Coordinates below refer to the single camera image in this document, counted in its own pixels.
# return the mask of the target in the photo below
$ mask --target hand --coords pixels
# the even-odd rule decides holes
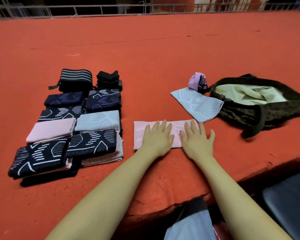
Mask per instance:
[[[202,122],[199,123],[200,133],[195,125],[195,121],[191,121],[191,128],[186,122],[184,125],[185,132],[180,130],[180,138],[182,148],[189,158],[196,161],[200,158],[213,157],[213,142],[216,137],[213,130],[210,130],[210,138],[207,139],[206,131]]]
[[[157,121],[151,131],[150,125],[145,127],[141,148],[154,153],[156,158],[165,155],[172,146],[174,135],[169,136],[172,124],[170,123],[167,128],[166,124],[167,121],[164,120],[159,126],[159,121]]]

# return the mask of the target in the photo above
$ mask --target bag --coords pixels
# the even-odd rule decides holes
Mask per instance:
[[[282,92],[287,101],[256,105],[239,104],[216,92],[216,87],[224,84],[274,87]],[[223,78],[210,86],[206,92],[211,92],[210,96],[224,101],[218,116],[243,128],[241,135],[244,138],[253,137],[262,130],[273,129],[286,120],[300,116],[300,93],[279,81],[257,78],[252,74]]]
[[[95,88],[92,85],[92,73],[88,70],[70,70],[62,69],[60,80],[55,86],[49,86],[49,90],[59,87],[60,92],[83,92],[84,97],[87,97],[89,91]]]

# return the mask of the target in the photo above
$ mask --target red fabric surface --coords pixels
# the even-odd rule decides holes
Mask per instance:
[[[19,186],[7,171],[57,90],[62,68],[118,70],[123,81],[124,160],[133,154],[133,121],[188,120],[170,95],[195,72],[209,85],[252,73],[300,92],[300,12],[155,15],[0,21],[0,239],[44,239],[121,162],[81,169],[74,178]],[[236,180],[300,157],[300,118],[244,141],[219,118],[214,156]],[[166,214],[209,193],[182,149],[172,149],[143,177],[121,227]]]

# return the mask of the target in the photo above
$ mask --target chair seat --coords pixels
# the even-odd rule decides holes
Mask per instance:
[[[300,173],[264,189],[262,195],[281,227],[300,240]]]

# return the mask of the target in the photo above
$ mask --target person's left hand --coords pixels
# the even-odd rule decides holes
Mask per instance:
[[[141,148],[147,149],[149,152],[154,153],[156,157],[165,155],[172,146],[174,135],[169,133],[172,128],[170,123],[166,128],[167,121],[164,120],[159,126],[159,121],[157,121],[150,131],[150,125],[145,127],[143,135],[143,144]]]

